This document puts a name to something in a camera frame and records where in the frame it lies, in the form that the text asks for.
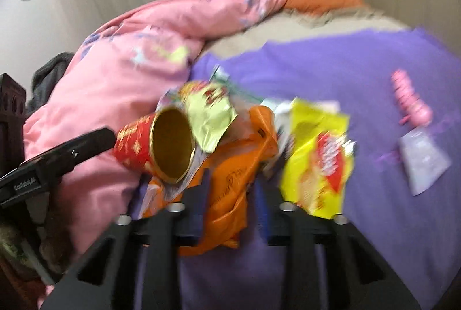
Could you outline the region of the pale purple packet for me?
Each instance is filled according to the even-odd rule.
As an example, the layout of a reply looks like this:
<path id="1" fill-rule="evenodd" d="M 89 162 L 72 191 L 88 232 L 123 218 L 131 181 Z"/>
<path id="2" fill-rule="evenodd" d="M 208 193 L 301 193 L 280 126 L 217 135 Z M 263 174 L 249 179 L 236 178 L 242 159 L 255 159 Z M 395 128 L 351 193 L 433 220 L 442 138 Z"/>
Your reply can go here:
<path id="1" fill-rule="evenodd" d="M 449 156 L 422 127 L 400 138 L 399 151 L 413 196 L 427 191 L 451 166 Z"/>

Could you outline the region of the pink patterned duvet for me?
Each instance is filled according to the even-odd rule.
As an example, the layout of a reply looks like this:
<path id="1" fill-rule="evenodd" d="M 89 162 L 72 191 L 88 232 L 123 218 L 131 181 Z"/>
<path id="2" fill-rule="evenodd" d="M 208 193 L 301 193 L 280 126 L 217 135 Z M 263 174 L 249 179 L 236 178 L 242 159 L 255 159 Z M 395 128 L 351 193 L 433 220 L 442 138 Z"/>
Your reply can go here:
<path id="1" fill-rule="evenodd" d="M 25 157 L 98 128 L 118 131 L 151 113 L 167 90 L 188 81 L 207 41 L 256 25 L 285 2 L 158 0 L 105 23 L 81 44 L 47 103 L 26 120 Z M 64 176 L 57 204 L 74 254 L 83 254 L 127 211 L 139 180 L 109 153 Z"/>

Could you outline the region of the orange plastic bag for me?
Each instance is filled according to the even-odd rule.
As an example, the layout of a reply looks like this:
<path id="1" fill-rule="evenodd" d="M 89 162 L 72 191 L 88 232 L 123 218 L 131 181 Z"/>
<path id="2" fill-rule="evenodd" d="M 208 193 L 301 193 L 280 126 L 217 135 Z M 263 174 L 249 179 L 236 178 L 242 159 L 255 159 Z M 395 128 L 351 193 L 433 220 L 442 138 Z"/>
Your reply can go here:
<path id="1" fill-rule="evenodd" d="M 194 170 L 191 165 L 191 180 L 186 180 L 185 185 L 194 187 L 202 179 L 205 168 L 211 172 L 210 188 L 207 210 L 205 212 L 204 231 L 198 244 L 194 247 L 180 248 L 180 255 L 202 255 L 218 246 L 238 248 L 239 234 L 248 226 L 247 217 L 247 190 L 255 180 L 256 174 L 262 164 L 275 158 L 278 154 L 277 133 L 274 126 L 274 116 L 266 106 L 252 106 L 249 108 L 247 118 L 242 124 L 248 128 L 249 133 L 238 131 L 237 120 L 231 125 L 238 131 L 241 139 L 230 139 L 224 144 L 219 144 L 215 151 L 199 159 L 199 149 L 195 149 L 199 159 L 199 167 Z M 147 190 L 139 212 L 140 218 L 154 216 L 161 209 L 183 198 L 184 191 L 178 195 L 167 196 L 167 190 L 179 191 L 179 183 L 167 187 L 167 183 L 154 176 L 148 183 Z"/>

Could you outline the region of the red paper cup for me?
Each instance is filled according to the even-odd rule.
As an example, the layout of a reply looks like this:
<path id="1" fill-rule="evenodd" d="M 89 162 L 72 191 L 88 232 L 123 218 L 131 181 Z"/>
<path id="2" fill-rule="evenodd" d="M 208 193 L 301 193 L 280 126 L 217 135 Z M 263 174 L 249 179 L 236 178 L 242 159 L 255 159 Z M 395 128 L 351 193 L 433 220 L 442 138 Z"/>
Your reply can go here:
<path id="1" fill-rule="evenodd" d="M 131 170 L 176 184 L 187 174 L 194 150 L 194 138 L 185 113 L 178 107 L 168 106 L 119 130 L 113 155 Z"/>

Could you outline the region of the purple blanket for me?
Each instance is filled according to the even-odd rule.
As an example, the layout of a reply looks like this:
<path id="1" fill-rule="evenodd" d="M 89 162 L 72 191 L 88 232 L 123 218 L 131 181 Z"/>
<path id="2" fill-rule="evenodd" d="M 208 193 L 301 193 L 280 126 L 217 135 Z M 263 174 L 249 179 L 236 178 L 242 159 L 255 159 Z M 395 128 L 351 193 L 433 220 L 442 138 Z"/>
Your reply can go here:
<path id="1" fill-rule="evenodd" d="M 232 82 L 261 98 L 338 101 L 358 152 L 345 189 L 345 215 L 422 309 L 460 307 L 460 60 L 425 31 L 364 30 L 262 49 L 219 60 L 205 55 L 191 79 L 221 65 Z M 405 70 L 434 117 L 428 129 L 451 166 L 413 195 L 398 142 L 406 128 L 391 76 Z"/>

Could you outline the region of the orange pillow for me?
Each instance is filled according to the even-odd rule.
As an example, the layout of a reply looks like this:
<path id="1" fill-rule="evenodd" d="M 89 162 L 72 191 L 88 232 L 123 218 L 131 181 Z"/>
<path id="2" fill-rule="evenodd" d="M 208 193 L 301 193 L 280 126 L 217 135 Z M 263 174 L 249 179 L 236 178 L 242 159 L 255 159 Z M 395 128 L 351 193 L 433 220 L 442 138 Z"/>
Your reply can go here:
<path id="1" fill-rule="evenodd" d="M 365 6 L 366 3 L 363 0 L 287 0 L 284 4 L 284 9 L 312 15 L 323 15 L 334 10 Z"/>

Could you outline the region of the beige bed sheet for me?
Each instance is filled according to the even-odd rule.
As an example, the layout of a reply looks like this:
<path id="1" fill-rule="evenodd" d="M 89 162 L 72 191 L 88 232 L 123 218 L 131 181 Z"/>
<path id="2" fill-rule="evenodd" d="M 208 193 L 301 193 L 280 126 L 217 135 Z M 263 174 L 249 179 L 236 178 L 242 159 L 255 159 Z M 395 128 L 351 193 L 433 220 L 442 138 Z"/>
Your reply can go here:
<path id="1" fill-rule="evenodd" d="M 211 53 L 219 59 L 227 59 L 257 50 L 268 42 L 289 43 L 367 29 L 397 32 L 409 27 L 397 19 L 387 17 L 382 11 L 366 7 L 338 9 L 323 15 L 282 11 L 243 32 L 208 42 L 200 55 L 203 57 Z"/>

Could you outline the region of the gold foil wrapper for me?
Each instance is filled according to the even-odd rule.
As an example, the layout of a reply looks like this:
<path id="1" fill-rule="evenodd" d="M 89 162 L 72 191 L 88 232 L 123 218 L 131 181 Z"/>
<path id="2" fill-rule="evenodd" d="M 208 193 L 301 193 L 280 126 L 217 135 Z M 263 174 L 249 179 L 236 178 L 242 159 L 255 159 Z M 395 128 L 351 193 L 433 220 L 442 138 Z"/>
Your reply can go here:
<path id="1" fill-rule="evenodd" d="M 192 134 L 204 153 L 212 153 L 237 112 L 226 88 L 210 81 L 189 81 L 179 89 Z"/>

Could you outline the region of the yellow wafer snack packet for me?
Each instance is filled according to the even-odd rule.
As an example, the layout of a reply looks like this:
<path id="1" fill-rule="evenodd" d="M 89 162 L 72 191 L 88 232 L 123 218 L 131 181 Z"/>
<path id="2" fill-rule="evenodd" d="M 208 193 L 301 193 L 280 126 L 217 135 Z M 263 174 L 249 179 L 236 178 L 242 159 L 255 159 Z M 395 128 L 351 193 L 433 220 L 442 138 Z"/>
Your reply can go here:
<path id="1" fill-rule="evenodd" d="M 281 194 L 309 215 L 329 220 L 342 213 L 354 168 L 353 150 L 345 147 L 349 115 L 296 98 L 290 124 L 294 146 L 284 166 Z"/>

